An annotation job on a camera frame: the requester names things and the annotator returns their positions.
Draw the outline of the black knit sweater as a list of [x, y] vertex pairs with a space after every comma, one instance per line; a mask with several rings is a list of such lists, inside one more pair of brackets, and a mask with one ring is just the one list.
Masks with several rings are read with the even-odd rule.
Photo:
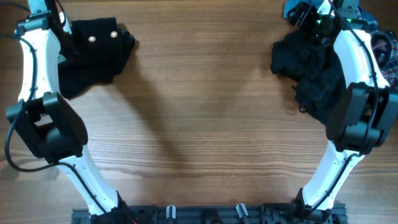
[[115, 17], [72, 21], [76, 52], [58, 65], [60, 94], [72, 99], [95, 84], [109, 84], [123, 69], [136, 44]]

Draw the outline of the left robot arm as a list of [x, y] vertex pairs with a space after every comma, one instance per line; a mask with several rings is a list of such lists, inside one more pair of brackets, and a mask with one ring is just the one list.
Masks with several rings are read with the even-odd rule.
[[[88, 206], [88, 223], [138, 223], [137, 215], [101, 175], [88, 149], [88, 133], [81, 117], [62, 96], [58, 66], [80, 53], [67, 17], [56, 1], [29, 1], [30, 14], [11, 36], [20, 42], [24, 73], [17, 103], [8, 107], [4, 153], [19, 172], [51, 167], [62, 171]], [[10, 144], [17, 133], [46, 165], [22, 168], [11, 157]]]

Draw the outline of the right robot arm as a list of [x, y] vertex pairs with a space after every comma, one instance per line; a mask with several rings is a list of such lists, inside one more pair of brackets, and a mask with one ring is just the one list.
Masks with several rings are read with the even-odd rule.
[[312, 178], [281, 214], [288, 223], [339, 222], [336, 195], [355, 165], [386, 140], [397, 117], [397, 91], [380, 71], [368, 23], [358, 18], [358, 1], [300, 1], [288, 13], [316, 37], [331, 40], [346, 91], [331, 113], [328, 144]]

